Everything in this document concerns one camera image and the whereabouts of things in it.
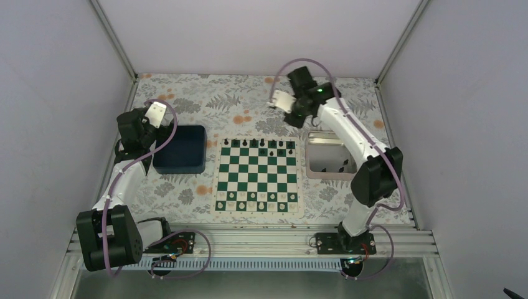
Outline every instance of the chessboard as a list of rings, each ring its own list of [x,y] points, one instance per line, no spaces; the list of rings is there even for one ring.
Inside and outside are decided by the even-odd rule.
[[[303,216],[299,139],[221,136],[218,145],[211,214]]]

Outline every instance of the white enclosure wall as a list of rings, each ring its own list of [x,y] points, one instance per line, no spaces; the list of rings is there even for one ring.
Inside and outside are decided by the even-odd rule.
[[[528,2],[432,1],[382,82],[456,298],[528,298]]]
[[[0,41],[0,297],[47,298],[131,80],[88,1],[3,1]]]
[[[376,78],[420,1],[100,2],[139,73],[271,75],[307,57]]]

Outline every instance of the table surface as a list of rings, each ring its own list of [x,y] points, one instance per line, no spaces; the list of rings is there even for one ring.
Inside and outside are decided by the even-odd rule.
[[[267,106],[272,77],[248,75],[176,75],[142,74],[133,107],[158,98],[170,103],[178,113],[180,125],[202,125],[207,131],[205,171],[202,174],[158,174],[154,168],[141,183],[137,196],[129,204],[134,219],[165,217],[169,222],[212,224],[337,224],[343,220],[355,200],[349,181],[306,177],[304,141],[310,131],[328,131],[307,121],[303,128],[288,126],[278,110]],[[325,78],[316,78],[324,82]],[[366,78],[337,78],[337,88],[352,111],[381,141],[388,144],[387,132],[375,94],[375,84]],[[290,92],[286,77],[280,77],[277,89]],[[165,122],[172,116],[167,113]],[[215,155],[219,136],[245,135],[296,136],[301,139],[304,216],[302,218],[220,217],[210,213]],[[397,206],[398,192],[381,202]],[[381,209],[373,223],[408,224],[407,209],[390,212]]]

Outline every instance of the mounting plate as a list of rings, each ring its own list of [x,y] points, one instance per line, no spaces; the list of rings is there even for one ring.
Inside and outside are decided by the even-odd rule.
[[[369,255],[376,254],[376,244],[374,236],[371,233],[361,234],[354,239],[354,245],[345,250],[339,241],[339,235],[336,232],[318,232],[315,234],[315,241],[317,245],[317,254],[353,254],[364,255],[365,249],[362,244],[365,244],[369,250]]]

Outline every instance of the cable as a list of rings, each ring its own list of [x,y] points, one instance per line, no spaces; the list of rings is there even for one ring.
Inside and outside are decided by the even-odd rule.
[[[293,60],[287,62],[285,65],[283,65],[279,69],[279,71],[275,75],[275,78],[273,80],[273,83],[271,85],[271,90],[270,90],[270,102],[271,102],[271,99],[273,98],[273,93],[275,92],[275,84],[276,84],[276,81],[277,81],[278,77],[282,74],[284,69],[286,69],[288,66],[290,66],[291,64],[293,64],[295,62],[311,62],[312,64],[315,64],[315,65],[321,67],[322,70],[324,72],[326,72],[326,75],[329,77],[330,83],[332,85],[332,91],[334,92],[334,97],[337,100],[337,104],[339,104],[339,107],[341,108],[342,112],[347,116],[347,119],[354,125],[354,127],[359,131],[359,133],[361,133],[361,135],[363,135],[363,137],[365,137],[365,139],[370,143],[370,145],[372,145],[373,149],[375,149],[378,152],[378,154],[380,154],[381,158],[387,164],[387,167],[389,168],[389,171],[392,174],[392,177],[394,178],[394,180],[396,182],[396,186],[398,187],[398,190],[400,191],[400,204],[397,207],[391,207],[391,206],[388,206],[386,204],[378,204],[378,205],[376,205],[376,207],[374,208],[374,210],[370,214],[369,218],[367,219],[366,226],[368,227],[370,225],[370,223],[372,222],[372,220],[374,218],[374,215],[376,214],[376,212],[378,211],[378,209],[380,207],[383,207],[383,208],[388,209],[388,210],[393,211],[393,212],[397,212],[397,211],[401,210],[403,208],[403,203],[404,203],[403,199],[405,198],[405,192],[403,190],[402,183],[400,182],[400,179],[398,178],[398,174],[396,173],[396,170],[394,169],[394,167],[390,163],[388,157],[376,145],[376,143],[369,136],[369,134],[367,134],[367,132],[365,132],[365,130],[363,130],[363,128],[361,128],[361,126],[350,116],[350,114],[348,114],[348,112],[346,111],[346,108],[345,108],[343,102],[341,101],[341,98],[340,98],[340,96],[339,96],[339,94],[337,92],[336,85],[334,84],[334,77],[332,77],[332,74],[330,74],[330,71],[326,67],[324,67],[324,65],[322,65],[321,63],[319,63],[319,62],[317,62],[317,61],[315,61],[313,59],[309,59],[309,58],[297,58],[297,59],[293,59]]]
[[[178,127],[178,116],[176,115],[176,111],[174,111],[174,108],[172,106],[170,106],[167,102],[155,100],[155,99],[147,100],[145,101],[144,104],[146,105],[152,102],[162,103],[163,105],[167,106],[167,108],[172,113],[172,117],[174,118],[174,126],[172,128],[171,135],[164,143],[162,143],[160,146],[155,148],[153,151],[142,155],[141,157],[135,159],[134,161],[128,163],[125,167],[123,167],[123,169],[116,175],[115,179],[110,184],[110,188],[108,188],[108,194],[106,195],[105,207],[103,208],[102,234],[103,234],[103,259],[105,260],[106,272],[108,276],[110,277],[116,277],[119,274],[119,272],[121,272],[121,269],[123,268],[123,266],[120,266],[115,273],[112,273],[112,269],[110,267],[110,257],[108,254],[108,232],[106,231],[106,216],[108,215],[108,207],[110,206],[112,194],[117,185],[117,182],[119,181],[119,178],[122,177],[123,173],[125,173],[125,171],[128,168],[130,168],[132,165],[136,164],[137,162],[140,162],[143,159],[146,159],[152,156],[153,154],[157,153],[162,148],[164,148],[172,140],[172,137],[174,137],[174,134],[176,134],[176,128]]]
[[[209,251],[207,252],[207,261],[205,262],[205,265],[198,271],[192,273],[192,274],[189,274],[189,275],[184,275],[184,276],[171,276],[171,277],[166,277],[166,278],[163,278],[163,276],[159,276],[159,275],[156,275],[154,274],[154,268],[161,264],[161,263],[165,263],[165,262],[173,262],[171,260],[158,260],[157,262],[154,262],[150,268],[150,274],[152,275],[152,278],[156,278],[158,277],[159,279],[175,279],[175,280],[178,280],[178,279],[185,279],[185,278],[191,278],[191,277],[195,277],[196,275],[202,273],[203,271],[206,270],[206,268],[209,266],[209,262],[211,261],[211,243],[209,242],[209,239],[199,230],[197,229],[182,229],[182,230],[177,230],[171,234],[169,234],[167,237],[161,239],[161,240],[158,240],[158,241],[155,241],[153,242],[152,244],[148,245],[148,247],[150,246],[154,246],[154,245],[157,245],[157,244],[160,244],[161,242],[164,242],[165,240],[167,239],[170,239],[172,236],[174,235],[177,235],[177,234],[181,234],[182,232],[194,232],[196,234],[199,234],[201,235],[205,241],[207,242],[207,248],[209,248]]]
[[[368,279],[371,279],[371,278],[375,278],[378,275],[380,275],[381,273],[387,271],[389,266],[394,261],[394,259],[393,259],[393,257],[394,257],[394,241],[392,240],[392,236],[390,235],[389,231],[385,227],[383,227],[383,226],[381,226],[379,224],[374,224],[373,226],[370,227],[370,230],[374,230],[376,227],[379,227],[380,229],[384,230],[387,233],[387,236],[389,237],[389,241],[390,241],[390,257],[389,257],[389,260],[387,261],[385,266],[383,266],[383,268],[381,270],[379,270],[378,272],[376,272],[376,273],[374,273],[372,275],[369,275],[369,276],[365,276],[365,277],[353,277],[354,280],[368,280]],[[346,275],[342,270],[341,270],[341,275],[345,276],[345,279],[349,278],[349,276]]]

